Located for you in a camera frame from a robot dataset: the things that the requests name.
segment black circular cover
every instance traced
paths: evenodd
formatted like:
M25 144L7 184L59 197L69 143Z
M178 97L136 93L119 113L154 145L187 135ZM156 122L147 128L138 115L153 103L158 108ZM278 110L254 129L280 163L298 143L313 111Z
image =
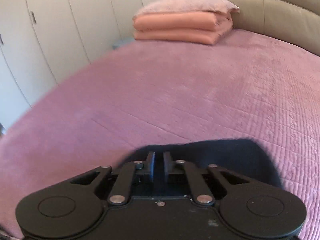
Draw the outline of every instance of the black circular cover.
M81 187L47 188L23 198L16 208L20 227L45 238L64 238L88 229L101 216L102 204Z
M220 214L234 229L258 238L296 233L307 215L303 202L290 192L260 183L240 184L221 201Z

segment pink pillow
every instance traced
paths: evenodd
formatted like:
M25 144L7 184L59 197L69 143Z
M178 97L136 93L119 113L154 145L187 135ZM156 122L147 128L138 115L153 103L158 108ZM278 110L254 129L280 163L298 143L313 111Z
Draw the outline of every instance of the pink pillow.
M134 19L133 27L138 31L182 28L215 31L220 22L228 19L230 14L212 12L144 14Z
M228 0L159 0L141 8L137 17L148 13L209 11L220 13L239 12L239 7Z
M219 38L232 29L232 20L224 21L217 31L204 31L196 29L168 29L153 31L136 31L136 40L165 40L165 41L188 41L206 45L215 44Z

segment quilted bedspread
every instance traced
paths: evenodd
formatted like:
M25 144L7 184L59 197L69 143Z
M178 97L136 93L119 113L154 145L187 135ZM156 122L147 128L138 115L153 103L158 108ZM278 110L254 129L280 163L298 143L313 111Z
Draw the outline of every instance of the quilted bedspread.
M320 57L233 30L215 46L135 41L50 92L0 140L0 224L27 194L147 144L254 138L320 239Z

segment white wardrobe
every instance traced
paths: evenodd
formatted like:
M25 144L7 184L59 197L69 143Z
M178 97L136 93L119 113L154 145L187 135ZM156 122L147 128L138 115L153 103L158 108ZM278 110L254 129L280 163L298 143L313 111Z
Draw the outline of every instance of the white wardrobe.
M153 0L0 0L0 123L9 128L48 91L132 36Z

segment light blue object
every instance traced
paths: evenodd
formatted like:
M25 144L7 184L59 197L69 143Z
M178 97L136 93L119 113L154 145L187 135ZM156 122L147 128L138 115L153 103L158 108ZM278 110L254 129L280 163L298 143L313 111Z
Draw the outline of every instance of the light blue object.
M132 41L134 41L134 38L132 38L132 37L123 39L122 41L117 41L115 44L112 45L112 48L113 48L113 50L118 49L118 48L122 47L123 45L126 45Z

